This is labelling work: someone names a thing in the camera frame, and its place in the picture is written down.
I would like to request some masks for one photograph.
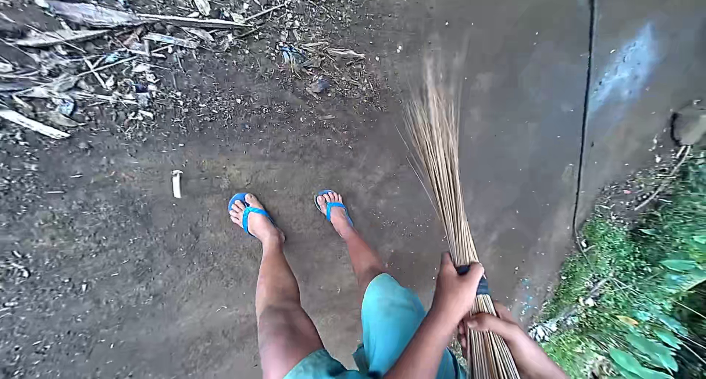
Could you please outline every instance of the foot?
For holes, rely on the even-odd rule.
[[[316,204],[320,211],[326,215],[326,204],[327,203],[341,203],[343,204],[343,197],[336,192],[324,193],[316,198]],[[331,224],[333,229],[336,229],[339,235],[343,235],[346,231],[353,230],[355,228],[348,222],[348,216],[346,215],[346,210],[341,207],[331,207]]]
[[[250,193],[245,194],[245,201],[250,204],[251,207],[260,208],[262,210],[265,209],[260,201],[258,201],[257,197]],[[243,227],[243,211],[245,211],[245,208],[245,204],[237,200],[228,212],[230,214],[230,220],[240,227]],[[257,212],[250,212],[250,214],[248,214],[248,230],[250,234],[257,237],[263,243],[268,241],[279,241],[282,243],[285,241],[285,235],[282,234],[282,231],[279,230],[268,217]]]

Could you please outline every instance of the flip-flop strap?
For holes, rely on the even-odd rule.
[[[346,212],[346,218],[348,218],[348,223],[350,223],[351,225],[353,224],[353,221],[351,221],[351,217],[348,215],[348,208],[346,208],[345,205],[343,205],[341,203],[336,203],[336,202],[326,203],[326,219],[328,219],[328,221],[331,221],[331,208],[332,207],[343,208],[343,210]]]
[[[252,233],[250,233],[250,231],[248,230],[248,215],[250,215],[251,212],[254,212],[254,213],[256,213],[256,214],[265,215],[265,217],[267,217],[267,219],[269,219],[270,221],[272,221],[272,218],[270,218],[270,215],[269,215],[265,210],[262,210],[262,209],[260,209],[260,208],[247,207],[247,208],[243,211],[243,221],[242,221],[242,223],[243,223],[243,230],[245,230],[246,233],[248,233],[249,235],[251,235],[251,236],[254,237],[254,235],[253,235]]]

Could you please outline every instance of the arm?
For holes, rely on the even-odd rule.
[[[385,374],[385,379],[436,377],[441,356],[456,325],[475,303],[482,276],[483,267],[480,264],[473,264],[466,275],[458,275],[450,255],[444,254],[431,310],[395,365]]]
[[[495,303],[495,309],[499,317],[485,312],[473,315],[459,325],[459,333],[464,335],[465,327],[468,327],[474,331],[492,331],[500,335],[505,339],[522,378],[566,379],[561,368],[520,328],[505,306]],[[465,348],[466,337],[460,338],[461,347]]]

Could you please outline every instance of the person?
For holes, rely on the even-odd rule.
[[[347,370],[323,347],[283,253],[284,234],[254,195],[239,193],[229,203],[230,219],[259,239],[263,249],[255,314],[265,379],[465,378],[447,345],[456,331],[463,335],[467,328],[503,337],[523,378],[566,377],[503,306],[497,306],[499,317],[467,316],[484,273],[480,264],[458,275],[444,254],[431,309],[425,312],[419,298],[385,272],[380,257],[353,227],[340,194],[322,190],[314,204],[346,242],[362,295],[363,339],[354,353],[359,371]]]

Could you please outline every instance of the weeds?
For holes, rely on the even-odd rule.
[[[706,333],[703,153],[682,168],[670,194],[634,226],[598,212],[584,225],[589,248],[566,259],[542,315],[559,321],[542,347],[570,377],[703,375],[706,349],[693,344]]]

